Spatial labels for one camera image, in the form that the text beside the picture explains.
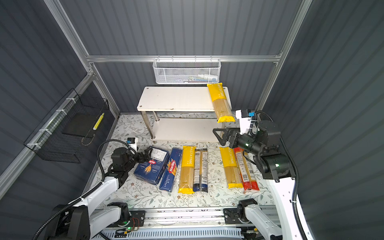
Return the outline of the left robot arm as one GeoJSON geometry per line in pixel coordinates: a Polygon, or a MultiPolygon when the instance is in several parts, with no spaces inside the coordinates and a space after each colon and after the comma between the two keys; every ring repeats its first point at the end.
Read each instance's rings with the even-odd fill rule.
{"type": "Polygon", "coordinates": [[[58,205],[46,223],[35,233],[34,239],[44,232],[46,240],[90,240],[100,235],[113,224],[120,228],[128,227],[135,221],[127,204],[113,202],[103,210],[97,207],[112,193],[121,188],[129,176],[129,171],[137,163],[147,163],[151,159],[153,148],[148,147],[143,153],[136,153],[132,148],[117,148],[111,158],[112,164],[104,179],[77,200],[58,205]]]}

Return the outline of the yellow Pastatime spaghetti bag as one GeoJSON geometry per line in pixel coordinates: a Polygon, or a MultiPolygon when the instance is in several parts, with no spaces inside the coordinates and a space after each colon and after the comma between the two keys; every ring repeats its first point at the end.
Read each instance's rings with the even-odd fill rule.
{"type": "Polygon", "coordinates": [[[238,168],[235,152],[229,147],[220,148],[223,167],[226,175],[228,188],[242,188],[243,182],[238,168]]]}
{"type": "Polygon", "coordinates": [[[235,122],[231,107],[224,92],[223,84],[207,84],[218,123],[235,122]]]}

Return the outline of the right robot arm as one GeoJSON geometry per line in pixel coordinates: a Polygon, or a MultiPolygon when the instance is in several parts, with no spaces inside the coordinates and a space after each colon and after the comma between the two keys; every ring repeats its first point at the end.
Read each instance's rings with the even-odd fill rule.
{"type": "Polygon", "coordinates": [[[280,224],[275,224],[255,200],[238,204],[239,218],[252,223],[266,240],[312,240],[310,228],[298,197],[299,173],[288,152],[278,125],[271,120],[257,121],[256,132],[241,133],[239,128],[213,129],[219,143],[239,147],[251,154],[275,200],[280,224]]]}

